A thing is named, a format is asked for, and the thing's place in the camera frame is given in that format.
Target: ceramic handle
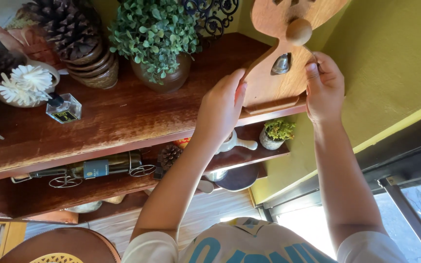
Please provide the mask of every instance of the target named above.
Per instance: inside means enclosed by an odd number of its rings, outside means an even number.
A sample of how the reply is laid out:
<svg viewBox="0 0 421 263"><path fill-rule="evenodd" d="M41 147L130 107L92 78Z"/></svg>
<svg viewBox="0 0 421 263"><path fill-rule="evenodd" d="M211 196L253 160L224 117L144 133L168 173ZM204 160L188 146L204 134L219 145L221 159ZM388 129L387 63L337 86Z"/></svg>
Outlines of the ceramic handle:
<svg viewBox="0 0 421 263"><path fill-rule="evenodd" d="M258 147L258 143L255 141L245 141L245 140L237 139L236 146L243 146L254 151Z"/></svg>
<svg viewBox="0 0 421 263"><path fill-rule="evenodd" d="M53 81L53 84L51 85L52 87L55 87L59 83L59 72L58 72L58 70L56 70L52 66L48 65L47 63L35 61L35 60L32 60L32 59L27 59L27 65L31 65L31 66L35 66L35 67L40 66L44 69L47 69L48 72L51 75L53 75L53 77L55 78L55 80Z"/></svg>

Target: person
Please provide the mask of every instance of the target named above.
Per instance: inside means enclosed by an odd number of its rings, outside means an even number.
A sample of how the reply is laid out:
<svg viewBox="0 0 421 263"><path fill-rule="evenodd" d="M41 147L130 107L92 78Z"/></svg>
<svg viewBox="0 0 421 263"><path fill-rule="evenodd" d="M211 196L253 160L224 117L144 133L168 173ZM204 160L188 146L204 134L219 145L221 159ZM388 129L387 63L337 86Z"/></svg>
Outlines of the person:
<svg viewBox="0 0 421 263"><path fill-rule="evenodd" d="M319 186L340 263L405 263L388 236L378 206L341 122L344 78L335 62L315 52L306 65L306 110L314 127ZM205 167L237 124L246 83L238 69L202 99L196 129L181 156L139 215L123 263L330 263L293 231L254 218L215 224L178 252L177 238Z"/></svg>

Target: white t-shirt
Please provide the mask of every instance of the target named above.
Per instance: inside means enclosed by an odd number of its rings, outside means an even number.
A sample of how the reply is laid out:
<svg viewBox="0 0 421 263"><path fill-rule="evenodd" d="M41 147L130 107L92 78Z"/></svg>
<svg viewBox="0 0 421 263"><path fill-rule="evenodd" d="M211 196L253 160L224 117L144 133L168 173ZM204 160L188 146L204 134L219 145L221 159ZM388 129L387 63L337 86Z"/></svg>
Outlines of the white t-shirt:
<svg viewBox="0 0 421 263"><path fill-rule="evenodd" d="M342 242L340 263L407 263L396 243L378 232L358 232ZM163 232L137 236L122 263L335 263L293 231L263 220L236 218L215 224L178 252Z"/></svg>

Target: stacked wooden bowls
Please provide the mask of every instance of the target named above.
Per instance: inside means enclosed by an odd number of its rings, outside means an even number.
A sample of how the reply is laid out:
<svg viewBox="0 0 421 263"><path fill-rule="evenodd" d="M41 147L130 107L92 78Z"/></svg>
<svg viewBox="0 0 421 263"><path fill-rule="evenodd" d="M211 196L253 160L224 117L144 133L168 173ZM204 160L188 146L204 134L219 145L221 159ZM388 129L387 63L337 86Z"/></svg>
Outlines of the stacked wooden bowls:
<svg viewBox="0 0 421 263"><path fill-rule="evenodd" d="M118 81L118 56L101 41L89 54L64 62L73 79L87 87L107 89Z"/></svg>

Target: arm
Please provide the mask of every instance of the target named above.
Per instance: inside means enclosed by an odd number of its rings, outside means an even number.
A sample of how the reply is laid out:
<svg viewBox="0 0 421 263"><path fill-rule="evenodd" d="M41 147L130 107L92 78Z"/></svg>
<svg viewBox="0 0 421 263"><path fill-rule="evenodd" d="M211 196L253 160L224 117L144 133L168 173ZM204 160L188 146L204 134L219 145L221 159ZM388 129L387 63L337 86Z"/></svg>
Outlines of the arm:
<svg viewBox="0 0 421 263"><path fill-rule="evenodd" d="M342 126L344 77L335 62L316 52L319 68L307 64L307 112L314 127L314 149L321 199L337 250L354 233L386 234L373 194Z"/></svg>
<svg viewBox="0 0 421 263"><path fill-rule="evenodd" d="M131 240L151 231L177 240L204 169L237 124L247 86L239 85L244 73L240 69L225 76L204 96L190 142L147 199Z"/></svg>

